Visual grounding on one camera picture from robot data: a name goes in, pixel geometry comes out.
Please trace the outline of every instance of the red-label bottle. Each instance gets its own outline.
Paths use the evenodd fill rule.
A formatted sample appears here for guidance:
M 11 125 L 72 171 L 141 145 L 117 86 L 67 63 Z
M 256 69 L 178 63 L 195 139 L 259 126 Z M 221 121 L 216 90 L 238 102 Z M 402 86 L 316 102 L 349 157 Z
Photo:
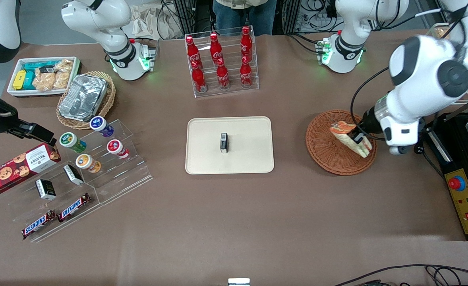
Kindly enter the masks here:
M 252 86 L 252 67 L 248 64 L 248 58 L 243 56 L 241 58 L 240 73 L 241 73 L 241 87 L 243 89 L 249 89 Z
M 227 89 L 229 89 L 229 71 L 225 67 L 223 58 L 218 59 L 218 69 L 216 69 L 216 77 L 218 78 L 218 83 L 220 85 L 221 90 L 226 91 Z
M 204 93 L 207 91 L 207 85 L 205 85 L 204 73 L 199 69 L 199 65 L 196 61 L 191 63 L 192 66 L 192 79 L 195 85 L 195 90 L 198 93 Z
M 193 42 L 192 36 L 186 36 L 186 54 L 190 63 L 195 61 L 199 65 L 199 69 L 203 68 L 201 54 L 199 54 L 199 49 Z
M 218 59 L 223 58 L 222 46 L 218 42 L 218 35 L 216 33 L 214 32 L 211 33 L 210 38 L 211 38 L 211 48 L 210 48 L 211 58 L 215 66 L 218 66 Z
M 252 61 L 252 38 L 250 37 L 250 27 L 245 26 L 241 30 L 241 56 L 248 58 L 248 62 Z

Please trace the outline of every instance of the purple-label bottle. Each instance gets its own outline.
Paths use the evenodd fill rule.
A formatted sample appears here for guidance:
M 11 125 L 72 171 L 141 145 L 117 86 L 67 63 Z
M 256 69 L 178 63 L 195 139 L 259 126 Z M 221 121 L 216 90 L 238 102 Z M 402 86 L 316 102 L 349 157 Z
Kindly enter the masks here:
M 114 128 L 107 123 L 107 120 L 101 116 L 95 116 L 89 121 L 91 129 L 100 132 L 103 137 L 111 137 L 114 134 Z

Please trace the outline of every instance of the teal package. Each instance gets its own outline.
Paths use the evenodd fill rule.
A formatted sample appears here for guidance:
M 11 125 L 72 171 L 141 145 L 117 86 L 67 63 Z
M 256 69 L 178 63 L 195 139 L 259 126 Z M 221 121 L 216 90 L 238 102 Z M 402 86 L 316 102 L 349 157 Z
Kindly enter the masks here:
M 25 90 L 32 90 L 36 89 L 33 87 L 33 80 L 35 79 L 35 73 L 33 71 L 25 71 L 25 78 L 24 78 L 24 84 L 22 85 L 22 88 Z
M 26 63 L 24 64 L 24 69 L 25 71 L 33 71 L 36 69 L 36 68 L 40 68 L 40 67 L 43 67 L 43 66 L 46 66 L 46 65 L 55 65 L 57 63 L 60 63 L 61 61 L 60 60 L 49 60 L 47 62 L 36 62 L 36 63 Z

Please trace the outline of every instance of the beige tray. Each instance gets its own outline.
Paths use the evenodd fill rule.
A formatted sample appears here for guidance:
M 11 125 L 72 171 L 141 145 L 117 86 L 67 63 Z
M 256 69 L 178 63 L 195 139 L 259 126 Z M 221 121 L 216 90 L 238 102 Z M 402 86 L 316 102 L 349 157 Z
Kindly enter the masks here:
M 228 134 L 228 153 L 220 134 Z M 248 174 L 273 170 L 271 120 L 265 116 L 195 118 L 188 122 L 185 170 L 189 174 Z

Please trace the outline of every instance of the round wicker basket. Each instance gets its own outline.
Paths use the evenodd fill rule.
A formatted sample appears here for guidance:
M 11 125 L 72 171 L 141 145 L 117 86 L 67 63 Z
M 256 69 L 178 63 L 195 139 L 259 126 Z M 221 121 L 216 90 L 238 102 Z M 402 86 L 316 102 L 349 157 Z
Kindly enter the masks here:
M 345 110 L 328 110 L 317 115 L 306 130 L 306 147 L 314 161 L 328 172 L 344 176 L 359 174 L 373 164 L 377 142 L 370 139 L 373 148 L 366 158 L 356 154 L 330 132 L 331 124 L 341 120 L 354 123 L 350 112 Z
M 114 105 L 114 98 L 116 97 L 116 87 L 114 86 L 114 82 L 112 81 L 112 78 L 105 72 L 92 71 L 92 72 L 86 72 L 84 74 L 103 78 L 108 83 L 107 93 L 105 93 L 105 96 L 103 97 L 102 103 L 100 107 L 98 108 L 100 112 L 98 112 L 97 114 L 97 115 L 105 117 L 107 115 L 107 112 L 112 107 L 112 105 Z M 61 96 L 61 98 L 59 99 L 58 108 L 56 109 L 56 114 L 58 116 L 59 122 L 63 123 L 63 125 L 67 127 L 71 127 L 77 130 L 90 129 L 89 122 L 82 122 L 78 120 L 67 119 L 67 118 L 62 117 L 61 114 L 59 114 L 59 105 L 63 102 L 67 94 L 68 94 L 68 89 L 66 89 L 66 91 L 63 93 L 63 96 Z

